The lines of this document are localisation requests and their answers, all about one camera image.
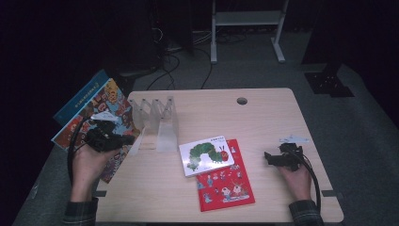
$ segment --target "blue book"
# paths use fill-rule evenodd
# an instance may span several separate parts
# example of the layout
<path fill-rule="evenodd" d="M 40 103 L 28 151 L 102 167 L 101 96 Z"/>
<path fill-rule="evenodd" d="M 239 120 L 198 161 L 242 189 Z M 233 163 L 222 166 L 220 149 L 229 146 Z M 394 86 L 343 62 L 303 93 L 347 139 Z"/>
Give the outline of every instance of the blue book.
<path fill-rule="evenodd" d="M 75 116 L 88 101 L 103 87 L 109 77 L 104 70 L 99 71 L 74 97 L 53 116 L 64 126 Z"/>
<path fill-rule="evenodd" d="M 133 123 L 133 108 L 117 86 L 114 79 L 109 78 L 105 71 L 99 71 L 70 101 L 59 110 L 54 119 L 62 125 L 62 129 L 52 138 L 52 141 L 61 149 L 68 151 L 71 139 L 77 125 L 85 117 L 107 111 L 115 118 L 115 128 L 112 133 L 116 135 L 129 135 L 136 138 L 140 131 Z M 95 120 L 89 119 L 83 122 L 77 131 L 77 139 L 74 148 L 85 144 L 87 132 L 97 127 Z M 132 145 L 124 145 L 118 154 L 111 158 L 100 176 L 109 183 L 119 168 Z"/>

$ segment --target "wooden table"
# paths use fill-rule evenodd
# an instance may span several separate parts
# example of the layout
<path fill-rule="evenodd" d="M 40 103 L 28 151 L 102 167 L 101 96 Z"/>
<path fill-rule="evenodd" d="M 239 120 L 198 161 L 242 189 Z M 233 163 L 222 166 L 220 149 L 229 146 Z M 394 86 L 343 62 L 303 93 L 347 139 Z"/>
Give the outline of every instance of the wooden table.
<path fill-rule="evenodd" d="M 173 96 L 179 144 L 207 137 L 238 140 L 255 203 L 201 212 L 195 178 L 184 177 L 180 154 L 158 153 L 156 135 L 144 136 L 136 155 L 127 156 L 101 197 L 98 221 L 134 222 L 292 222 L 287 185 L 263 152 L 279 154 L 279 139 L 295 135 L 310 159 L 321 190 L 332 190 L 295 96 L 290 89 L 207 89 L 135 91 L 129 99 L 166 101 Z M 246 105 L 237 104 L 246 98 Z M 316 200 L 314 186 L 312 198 Z M 340 222 L 336 197 L 321 196 L 325 222 Z"/>

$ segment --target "tripod base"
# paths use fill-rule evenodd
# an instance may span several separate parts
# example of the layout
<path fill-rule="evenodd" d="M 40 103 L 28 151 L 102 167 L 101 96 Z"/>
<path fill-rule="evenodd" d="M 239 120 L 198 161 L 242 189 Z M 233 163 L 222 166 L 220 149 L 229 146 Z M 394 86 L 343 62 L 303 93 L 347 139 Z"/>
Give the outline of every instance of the tripod base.
<path fill-rule="evenodd" d="M 343 85 L 333 73 L 305 73 L 314 94 L 329 94 L 331 97 L 354 97 L 352 91 Z"/>

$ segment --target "black equipment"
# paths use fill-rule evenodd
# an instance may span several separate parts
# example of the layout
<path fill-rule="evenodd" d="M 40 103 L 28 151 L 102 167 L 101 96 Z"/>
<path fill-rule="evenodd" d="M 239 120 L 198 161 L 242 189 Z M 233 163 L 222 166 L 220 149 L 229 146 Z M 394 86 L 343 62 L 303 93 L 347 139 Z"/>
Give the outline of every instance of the black equipment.
<path fill-rule="evenodd" d="M 109 152 L 123 145 L 132 145 L 133 136 L 113 134 L 116 124 L 112 121 L 95 121 L 97 127 L 87 132 L 85 142 L 97 152 Z"/>
<path fill-rule="evenodd" d="M 279 146 L 281 155 L 271 155 L 270 153 L 264 152 L 264 158 L 266 158 L 269 165 L 277 167 L 288 167 L 291 171 L 297 171 L 301 161 L 303 160 L 302 146 L 296 147 L 294 143 L 283 143 Z M 293 156 L 289 151 L 292 151 L 297 157 Z"/>

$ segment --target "shelf leg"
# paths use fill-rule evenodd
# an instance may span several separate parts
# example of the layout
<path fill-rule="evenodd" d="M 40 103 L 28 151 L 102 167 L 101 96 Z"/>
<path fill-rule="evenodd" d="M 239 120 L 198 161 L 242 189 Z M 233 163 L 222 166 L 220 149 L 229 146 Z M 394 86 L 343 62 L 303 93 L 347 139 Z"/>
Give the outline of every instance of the shelf leg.
<path fill-rule="evenodd" d="M 279 16 L 279 25 L 277 27 L 276 37 L 271 39 L 279 63 L 285 62 L 284 55 L 282 54 L 281 48 L 279 47 L 279 38 L 281 36 L 282 26 L 284 25 L 285 15 L 287 14 L 288 2 L 289 0 L 284 1 L 281 15 Z"/>
<path fill-rule="evenodd" d="M 212 40 L 211 40 L 211 63 L 217 63 L 216 52 L 216 5 L 215 0 L 212 3 Z"/>

